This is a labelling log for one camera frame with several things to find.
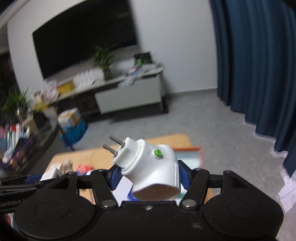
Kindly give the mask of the white square charger plug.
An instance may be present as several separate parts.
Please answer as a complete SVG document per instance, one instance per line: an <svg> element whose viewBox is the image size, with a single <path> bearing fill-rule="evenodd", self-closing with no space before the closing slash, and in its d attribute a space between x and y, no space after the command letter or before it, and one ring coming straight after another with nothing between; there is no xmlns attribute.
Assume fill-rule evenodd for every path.
<svg viewBox="0 0 296 241"><path fill-rule="evenodd" d="M60 177L62 175L63 175L63 173L59 169L57 169L56 167L52 167L52 168L49 169L49 171L45 172L41 176L40 181L54 179L54 178Z"/></svg>

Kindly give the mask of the blue playing card box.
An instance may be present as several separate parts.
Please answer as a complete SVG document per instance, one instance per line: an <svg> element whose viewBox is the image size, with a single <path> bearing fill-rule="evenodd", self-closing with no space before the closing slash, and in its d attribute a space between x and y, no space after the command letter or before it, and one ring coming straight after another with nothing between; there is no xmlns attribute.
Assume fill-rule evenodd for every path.
<svg viewBox="0 0 296 241"><path fill-rule="evenodd" d="M78 176L86 176L90 175L92 171L94 171L94 167L91 165L79 165L76 169L76 174Z"/></svg>

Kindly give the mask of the clear glass liquid bottle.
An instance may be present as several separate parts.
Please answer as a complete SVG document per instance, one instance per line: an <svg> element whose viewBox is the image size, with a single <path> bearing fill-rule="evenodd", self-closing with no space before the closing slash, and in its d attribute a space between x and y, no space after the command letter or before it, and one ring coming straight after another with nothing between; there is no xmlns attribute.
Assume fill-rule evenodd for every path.
<svg viewBox="0 0 296 241"><path fill-rule="evenodd" d="M68 173L73 171L73 165L70 159L63 162L60 166L60 171L62 173Z"/></svg>

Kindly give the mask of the orange cardboard box tray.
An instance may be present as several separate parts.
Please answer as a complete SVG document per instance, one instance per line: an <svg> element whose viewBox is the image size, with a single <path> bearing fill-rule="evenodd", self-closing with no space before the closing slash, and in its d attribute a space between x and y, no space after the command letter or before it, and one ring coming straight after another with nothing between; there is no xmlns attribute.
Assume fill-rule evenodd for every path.
<svg viewBox="0 0 296 241"><path fill-rule="evenodd" d="M190 169L203 168L203 151L200 147L174 149L175 154L179 160L182 160ZM113 195L121 206L123 201L139 201L132 195L133 184L128 178L122 177L113 191Z"/></svg>

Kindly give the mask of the blue bag with boxes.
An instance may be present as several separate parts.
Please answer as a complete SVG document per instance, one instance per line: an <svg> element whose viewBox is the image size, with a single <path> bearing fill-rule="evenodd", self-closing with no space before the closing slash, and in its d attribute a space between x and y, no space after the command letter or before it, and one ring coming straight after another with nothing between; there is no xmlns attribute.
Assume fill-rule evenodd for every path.
<svg viewBox="0 0 296 241"><path fill-rule="evenodd" d="M88 124L81 117L78 108L63 111L58 115L57 121L60 126L60 138L66 148L78 143L88 129Z"/></svg>

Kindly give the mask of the green plant at left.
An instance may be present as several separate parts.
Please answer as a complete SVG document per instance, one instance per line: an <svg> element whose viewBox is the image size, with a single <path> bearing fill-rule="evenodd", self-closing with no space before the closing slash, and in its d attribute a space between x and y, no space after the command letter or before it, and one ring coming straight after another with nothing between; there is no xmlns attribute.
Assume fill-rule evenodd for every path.
<svg viewBox="0 0 296 241"><path fill-rule="evenodd" d="M4 101L3 106L1 106L2 123L14 123L17 119L17 110L27 110L27 92L28 89L25 91L20 91L16 86L10 88L8 97Z"/></svg>

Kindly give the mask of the white tv console cabinet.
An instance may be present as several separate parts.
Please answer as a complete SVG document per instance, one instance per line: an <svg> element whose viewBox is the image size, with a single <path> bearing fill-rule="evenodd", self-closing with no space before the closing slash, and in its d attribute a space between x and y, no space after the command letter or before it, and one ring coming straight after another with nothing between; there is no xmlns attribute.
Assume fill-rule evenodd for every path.
<svg viewBox="0 0 296 241"><path fill-rule="evenodd" d="M48 106L57 107L60 112L78 108L84 117L156 104L162 113L167 113L163 69L159 64L145 64L135 73L74 89L48 102Z"/></svg>

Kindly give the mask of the yellow box on console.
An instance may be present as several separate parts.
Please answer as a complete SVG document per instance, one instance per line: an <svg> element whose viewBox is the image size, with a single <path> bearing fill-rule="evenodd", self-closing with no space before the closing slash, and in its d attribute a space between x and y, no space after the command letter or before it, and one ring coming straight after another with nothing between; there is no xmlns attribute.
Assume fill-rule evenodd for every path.
<svg viewBox="0 0 296 241"><path fill-rule="evenodd" d="M60 95L64 95L68 92L71 92L75 89L75 85L73 82L67 82L58 86L58 92Z"/></svg>

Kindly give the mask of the white wifi router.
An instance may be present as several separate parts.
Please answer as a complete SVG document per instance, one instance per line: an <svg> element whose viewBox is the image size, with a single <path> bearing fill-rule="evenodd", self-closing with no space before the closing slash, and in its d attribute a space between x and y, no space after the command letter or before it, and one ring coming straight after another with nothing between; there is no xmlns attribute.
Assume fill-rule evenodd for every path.
<svg viewBox="0 0 296 241"><path fill-rule="evenodd" d="M95 82L104 81L103 71L99 68L92 68L74 76L73 83L76 89L91 86Z"/></svg>

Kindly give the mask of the white plastic bag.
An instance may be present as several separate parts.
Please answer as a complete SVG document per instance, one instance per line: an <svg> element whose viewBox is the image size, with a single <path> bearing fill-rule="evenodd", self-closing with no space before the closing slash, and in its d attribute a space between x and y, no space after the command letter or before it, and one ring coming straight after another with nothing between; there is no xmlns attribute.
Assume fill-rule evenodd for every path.
<svg viewBox="0 0 296 241"><path fill-rule="evenodd" d="M41 95L46 101L56 100L59 96L59 90L56 80L46 82L41 88Z"/></svg>

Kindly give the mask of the black green product box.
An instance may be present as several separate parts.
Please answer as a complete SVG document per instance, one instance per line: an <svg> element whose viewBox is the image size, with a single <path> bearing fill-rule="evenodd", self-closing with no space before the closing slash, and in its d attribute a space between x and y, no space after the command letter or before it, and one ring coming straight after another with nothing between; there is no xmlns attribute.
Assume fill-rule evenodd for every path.
<svg viewBox="0 0 296 241"><path fill-rule="evenodd" d="M151 52L135 54L134 59L135 59L135 64L138 66L153 63Z"/></svg>

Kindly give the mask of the potted green plant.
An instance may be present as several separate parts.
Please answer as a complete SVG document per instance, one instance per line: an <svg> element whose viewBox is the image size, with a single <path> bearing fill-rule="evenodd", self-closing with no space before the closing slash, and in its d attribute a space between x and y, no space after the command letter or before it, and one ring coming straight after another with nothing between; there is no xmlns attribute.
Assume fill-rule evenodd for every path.
<svg viewBox="0 0 296 241"><path fill-rule="evenodd" d="M111 65L114 63L113 46L95 46L94 52L91 55L96 66L98 66L102 72L105 80L111 80Z"/></svg>

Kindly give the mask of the black television screen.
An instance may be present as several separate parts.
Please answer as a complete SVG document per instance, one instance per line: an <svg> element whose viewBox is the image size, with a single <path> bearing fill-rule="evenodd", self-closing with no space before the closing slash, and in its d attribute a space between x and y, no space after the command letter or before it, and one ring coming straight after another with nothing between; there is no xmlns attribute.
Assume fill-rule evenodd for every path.
<svg viewBox="0 0 296 241"><path fill-rule="evenodd" d="M91 57L96 46L137 45L129 1L84 1L33 32L43 78Z"/></svg>

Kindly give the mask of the dark blue curtain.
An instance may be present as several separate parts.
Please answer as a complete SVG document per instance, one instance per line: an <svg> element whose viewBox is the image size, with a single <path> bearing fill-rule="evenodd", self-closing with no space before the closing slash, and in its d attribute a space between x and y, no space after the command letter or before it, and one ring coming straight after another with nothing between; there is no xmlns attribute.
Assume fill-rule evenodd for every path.
<svg viewBox="0 0 296 241"><path fill-rule="evenodd" d="M295 174L295 1L211 1L218 97L287 152Z"/></svg>

